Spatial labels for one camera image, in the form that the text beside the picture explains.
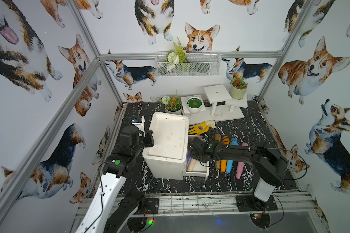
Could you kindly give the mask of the purple toy microphone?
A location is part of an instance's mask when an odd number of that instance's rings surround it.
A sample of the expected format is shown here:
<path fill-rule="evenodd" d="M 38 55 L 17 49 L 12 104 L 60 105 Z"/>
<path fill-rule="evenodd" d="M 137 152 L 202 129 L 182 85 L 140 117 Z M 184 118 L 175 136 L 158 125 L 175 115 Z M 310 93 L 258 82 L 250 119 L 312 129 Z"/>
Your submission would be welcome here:
<path fill-rule="evenodd" d="M 186 167 L 188 167 L 190 160 L 191 160 L 191 154 L 192 154 L 192 149 L 188 148 L 187 149 L 187 157 L 186 157 Z"/>

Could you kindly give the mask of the white cabinet bottom drawer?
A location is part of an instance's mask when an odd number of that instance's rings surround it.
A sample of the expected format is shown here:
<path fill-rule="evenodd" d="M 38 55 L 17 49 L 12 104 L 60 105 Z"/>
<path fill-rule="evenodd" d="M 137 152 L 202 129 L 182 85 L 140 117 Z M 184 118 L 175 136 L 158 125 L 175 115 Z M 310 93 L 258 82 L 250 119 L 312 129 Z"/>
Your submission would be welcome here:
<path fill-rule="evenodd" d="M 193 177 L 202 177 L 204 180 L 207 180 L 210 174 L 210 163 L 200 163 L 197 161 L 192 172 L 187 172 L 187 167 L 184 172 L 184 176 L 193 176 Z"/>

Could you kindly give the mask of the gold toy microphone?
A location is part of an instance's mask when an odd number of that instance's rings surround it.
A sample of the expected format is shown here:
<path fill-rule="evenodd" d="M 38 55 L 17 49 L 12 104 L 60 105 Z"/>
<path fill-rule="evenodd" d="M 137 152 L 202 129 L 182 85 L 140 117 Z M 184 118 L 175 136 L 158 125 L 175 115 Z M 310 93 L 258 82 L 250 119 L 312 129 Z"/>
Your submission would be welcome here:
<path fill-rule="evenodd" d="M 215 140 L 216 142 L 221 142 L 221 141 L 222 141 L 222 136 L 221 136 L 220 134 L 216 134 L 216 135 L 214 136 L 214 140 Z M 220 171 L 220 169 L 221 169 L 221 161 L 220 161 L 220 160 L 216 160 L 216 161 L 215 161 L 215 167 L 216 167 L 216 170 L 217 170 L 217 171 Z"/>

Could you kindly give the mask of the orange toy microphone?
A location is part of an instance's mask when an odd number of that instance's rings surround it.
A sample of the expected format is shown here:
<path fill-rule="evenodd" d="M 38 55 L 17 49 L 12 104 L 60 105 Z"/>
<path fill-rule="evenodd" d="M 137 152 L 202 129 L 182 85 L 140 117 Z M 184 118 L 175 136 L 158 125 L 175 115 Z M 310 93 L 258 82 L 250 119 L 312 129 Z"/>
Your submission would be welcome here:
<path fill-rule="evenodd" d="M 230 138 L 228 136 L 224 136 L 222 139 L 223 144 L 229 145 L 230 144 Z M 226 173 L 227 169 L 227 160 L 221 160 L 220 163 L 220 171 L 223 173 Z"/>

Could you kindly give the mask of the blue toy microphone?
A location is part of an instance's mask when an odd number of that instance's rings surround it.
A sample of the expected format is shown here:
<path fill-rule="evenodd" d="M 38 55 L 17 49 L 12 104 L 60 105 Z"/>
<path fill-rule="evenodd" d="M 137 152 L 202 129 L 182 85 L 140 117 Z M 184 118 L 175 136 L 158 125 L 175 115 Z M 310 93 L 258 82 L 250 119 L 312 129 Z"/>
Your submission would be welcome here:
<path fill-rule="evenodd" d="M 238 145 L 238 140 L 236 138 L 232 138 L 230 145 Z M 232 170 L 232 165 L 233 165 L 233 161 L 232 160 L 228 160 L 227 161 L 227 166 L 226 166 L 226 173 L 230 174 L 231 170 Z"/>

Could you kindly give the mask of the white plastic drawer cabinet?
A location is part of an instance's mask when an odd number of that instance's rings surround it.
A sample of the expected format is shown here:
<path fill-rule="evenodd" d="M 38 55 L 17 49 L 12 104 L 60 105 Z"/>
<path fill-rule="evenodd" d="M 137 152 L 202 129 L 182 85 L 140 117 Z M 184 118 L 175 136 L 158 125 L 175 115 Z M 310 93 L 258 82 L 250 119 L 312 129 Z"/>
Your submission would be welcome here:
<path fill-rule="evenodd" d="M 186 170 L 189 119 L 162 112 L 153 114 L 149 129 L 154 146 L 143 150 L 143 157 L 157 179 L 182 180 Z"/>

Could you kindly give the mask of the pink toy microphone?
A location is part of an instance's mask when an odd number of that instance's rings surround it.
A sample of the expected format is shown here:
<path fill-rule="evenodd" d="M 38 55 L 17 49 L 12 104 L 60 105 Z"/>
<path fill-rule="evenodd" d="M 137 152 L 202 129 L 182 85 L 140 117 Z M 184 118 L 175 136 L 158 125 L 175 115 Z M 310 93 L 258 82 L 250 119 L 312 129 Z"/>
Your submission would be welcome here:
<path fill-rule="evenodd" d="M 242 174 L 243 174 L 243 170 L 245 167 L 245 163 L 244 162 L 238 162 L 237 165 L 237 171 L 236 171 L 236 179 L 240 179 Z"/>

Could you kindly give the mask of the beige toy microphone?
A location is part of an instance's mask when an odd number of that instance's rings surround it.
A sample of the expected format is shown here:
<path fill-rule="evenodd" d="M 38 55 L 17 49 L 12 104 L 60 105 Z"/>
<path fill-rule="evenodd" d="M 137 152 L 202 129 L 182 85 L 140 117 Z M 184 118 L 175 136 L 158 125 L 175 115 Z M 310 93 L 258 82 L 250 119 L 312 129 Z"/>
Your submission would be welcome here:
<path fill-rule="evenodd" d="M 196 163 L 197 163 L 197 160 L 191 158 L 187 167 L 187 172 L 192 172 Z"/>

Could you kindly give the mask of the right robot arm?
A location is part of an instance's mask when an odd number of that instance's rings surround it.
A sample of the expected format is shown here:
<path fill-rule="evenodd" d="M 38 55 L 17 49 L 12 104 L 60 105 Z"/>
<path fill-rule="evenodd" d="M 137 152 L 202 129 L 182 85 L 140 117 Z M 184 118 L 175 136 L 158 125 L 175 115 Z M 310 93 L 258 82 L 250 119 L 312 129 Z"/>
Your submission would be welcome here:
<path fill-rule="evenodd" d="M 216 141 L 206 143 L 197 137 L 189 142 L 188 147 L 192 149 L 191 158 L 202 163 L 231 160 L 255 167 L 260 180 L 254 196 L 262 202 L 266 203 L 274 189 L 284 183 L 288 161 L 279 152 L 279 148 L 227 145 Z"/>

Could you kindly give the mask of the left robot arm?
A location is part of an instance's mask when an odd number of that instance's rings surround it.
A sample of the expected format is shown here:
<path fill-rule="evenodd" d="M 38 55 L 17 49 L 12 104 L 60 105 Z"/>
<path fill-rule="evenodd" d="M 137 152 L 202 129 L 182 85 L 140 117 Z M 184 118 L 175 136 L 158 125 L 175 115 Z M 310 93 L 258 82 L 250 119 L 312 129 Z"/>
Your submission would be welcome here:
<path fill-rule="evenodd" d="M 133 123 L 123 128 L 118 142 L 105 160 L 100 176 L 100 185 L 89 209 L 83 218 L 78 233 L 118 233 L 144 206 L 144 194 L 130 191 L 118 209 L 111 213 L 115 200 L 127 179 L 127 173 L 137 164 L 144 148 L 151 148 L 154 139 L 151 130 L 146 131 L 144 123 Z"/>

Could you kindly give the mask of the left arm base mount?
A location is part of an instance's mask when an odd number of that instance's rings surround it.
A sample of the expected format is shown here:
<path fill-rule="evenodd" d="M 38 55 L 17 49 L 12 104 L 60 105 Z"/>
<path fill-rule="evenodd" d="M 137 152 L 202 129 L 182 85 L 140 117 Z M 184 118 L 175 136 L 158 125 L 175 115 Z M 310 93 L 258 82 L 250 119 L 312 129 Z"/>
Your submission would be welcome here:
<path fill-rule="evenodd" d="M 137 202 L 138 209 L 133 215 L 157 214 L 159 210 L 159 198 L 145 198 Z"/>

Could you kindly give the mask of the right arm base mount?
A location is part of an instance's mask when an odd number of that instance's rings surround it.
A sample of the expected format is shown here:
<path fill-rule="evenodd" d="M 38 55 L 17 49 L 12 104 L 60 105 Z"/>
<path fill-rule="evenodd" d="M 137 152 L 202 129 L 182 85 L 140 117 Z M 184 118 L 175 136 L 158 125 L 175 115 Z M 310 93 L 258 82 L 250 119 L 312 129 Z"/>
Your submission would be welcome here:
<path fill-rule="evenodd" d="M 271 195 L 267 202 L 261 201 L 253 195 L 238 195 L 235 197 L 240 212 L 263 212 L 278 210 L 277 204 Z"/>

